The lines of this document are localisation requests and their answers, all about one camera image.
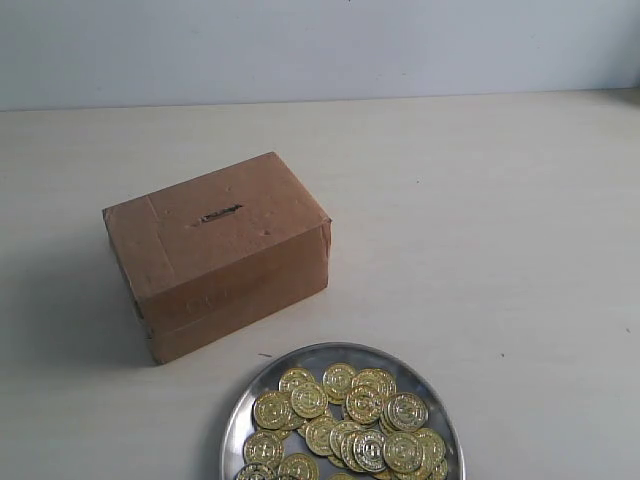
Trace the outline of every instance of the coin stack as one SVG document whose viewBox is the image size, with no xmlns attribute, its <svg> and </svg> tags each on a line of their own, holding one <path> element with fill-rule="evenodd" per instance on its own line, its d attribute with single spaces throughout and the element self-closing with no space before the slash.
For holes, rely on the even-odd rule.
<svg viewBox="0 0 640 480">
<path fill-rule="evenodd" d="M 236 480 L 319 480 L 311 455 L 284 455 L 283 440 L 293 430 L 313 454 L 338 468 L 378 480 L 445 480 L 445 443 L 424 427 L 426 405 L 417 395 L 396 390 L 393 375 L 378 368 L 358 372 L 334 363 L 321 383 L 304 368 L 287 370 L 278 390 L 253 404 L 257 431 L 244 444 L 246 465 Z M 341 406 L 341 420 L 329 403 Z M 341 472 L 329 480 L 353 478 Z"/>
</svg>

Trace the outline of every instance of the steel plate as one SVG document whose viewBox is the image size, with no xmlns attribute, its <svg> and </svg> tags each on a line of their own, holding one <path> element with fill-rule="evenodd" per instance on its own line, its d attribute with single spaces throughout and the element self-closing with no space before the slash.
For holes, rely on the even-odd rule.
<svg viewBox="0 0 640 480">
<path fill-rule="evenodd" d="M 220 478 L 233 480 L 244 465 L 242 448 L 244 442 L 255 428 L 252 422 L 252 407 L 255 399 L 267 390 L 277 390 L 278 380 L 292 367 L 304 367 L 310 370 L 317 381 L 322 380 L 324 370 L 336 362 L 353 365 L 356 369 L 383 368 L 396 379 L 399 392 L 412 392 L 418 395 L 429 409 L 426 426 L 437 431 L 447 446 L 449 462 L 448 480 L 464 480 L 465 468 L 462 447 L 456 431 L 447 415 L 442 401 L 431 386 L 409 366 L 384 353 L 364 345 L 352 343 L 321 343 L 295 350 L 271 363 L 249 384 L 236 403 L 222 439 L 220 449 Z M 342 418 L 339 405 L 331 405 L 336 418 Z M 304 440 L 295 431 L 284 441 L 285 455 L 295 452 L 309 452 Z M 314 457 L 320 469 L 320 479 L 324 480 L 333 473 L 344 472 L 333 466 L 326 458 Z M 367 477 L 366 474 L 348 472 L 354 477 Z"/>
</svg>

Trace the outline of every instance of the table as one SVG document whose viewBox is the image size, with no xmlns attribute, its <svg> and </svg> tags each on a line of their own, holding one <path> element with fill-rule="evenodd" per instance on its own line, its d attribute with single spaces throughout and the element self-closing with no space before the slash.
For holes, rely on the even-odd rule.
<svg viewBox="0 0 640 480">
<path fill-rule="evenodd" d="M 333 217 L 329 288 L 152 366 L 105 206 L 277 151 Z M 323 341 L 398 356 L 474 480 L 637 470 L 640 95 L 0 114 L 0 477 L 217 478 L 236 395 Z"/>
</svg>

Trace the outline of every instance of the cardboard box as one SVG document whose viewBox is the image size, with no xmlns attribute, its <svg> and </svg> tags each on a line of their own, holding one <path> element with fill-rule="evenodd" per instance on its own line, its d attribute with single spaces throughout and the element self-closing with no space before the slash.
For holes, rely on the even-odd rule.
<svg viewBox="0 0 640 480">
<path fill-rule="evenodd" d="M 275 153 L 103 216 L 159 363 L 327 286 L 331 220 Z"/>
</svg>

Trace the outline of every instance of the wall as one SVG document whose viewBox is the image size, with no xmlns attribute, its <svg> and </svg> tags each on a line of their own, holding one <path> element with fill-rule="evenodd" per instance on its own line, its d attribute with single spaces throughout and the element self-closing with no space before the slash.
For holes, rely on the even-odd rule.
<svg viewBox="0 0 640 480">
<path fill-rule="evenodd" d="M 2 0 L 0 109 L 627 87 L 638 0 Z"/>
</svg>

